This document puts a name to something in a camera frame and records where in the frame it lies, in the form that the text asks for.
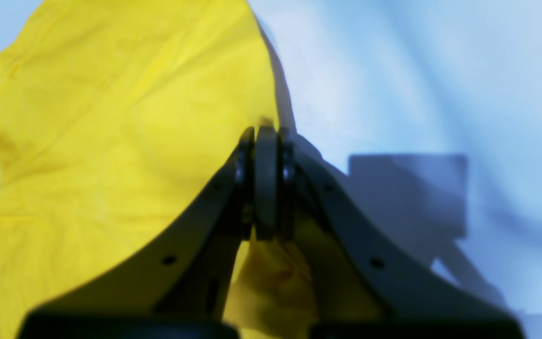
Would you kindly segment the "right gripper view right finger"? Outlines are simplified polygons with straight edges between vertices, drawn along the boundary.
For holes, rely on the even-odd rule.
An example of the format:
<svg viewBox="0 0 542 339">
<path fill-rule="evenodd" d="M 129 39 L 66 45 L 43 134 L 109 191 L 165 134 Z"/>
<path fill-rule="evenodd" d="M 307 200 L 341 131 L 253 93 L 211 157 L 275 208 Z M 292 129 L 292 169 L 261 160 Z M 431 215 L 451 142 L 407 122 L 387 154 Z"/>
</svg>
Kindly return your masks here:
<svg viewBox="0 0 542 339">
<path fill-rule="evenodd" d="M 310 339 L 521 339 L 505 311 L 402 251 L 287 129 L 255 137 L 255 238 L 294 245 L 316 306 Z"/>
</svg>

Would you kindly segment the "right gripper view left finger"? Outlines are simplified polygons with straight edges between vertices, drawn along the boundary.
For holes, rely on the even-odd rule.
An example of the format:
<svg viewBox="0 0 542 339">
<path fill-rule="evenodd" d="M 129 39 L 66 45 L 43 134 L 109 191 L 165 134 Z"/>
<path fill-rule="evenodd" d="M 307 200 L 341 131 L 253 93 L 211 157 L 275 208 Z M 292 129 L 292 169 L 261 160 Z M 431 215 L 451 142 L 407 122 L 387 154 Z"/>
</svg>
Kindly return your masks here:
<svg viewBox="0 0 542 339">
<path fill-rule="evenodd" d="M 175 221 L 144 248 L 32 310 L 20 339 L 238 339 L 222 321 L 242 241 L 255 129 Z"/>
</svg>

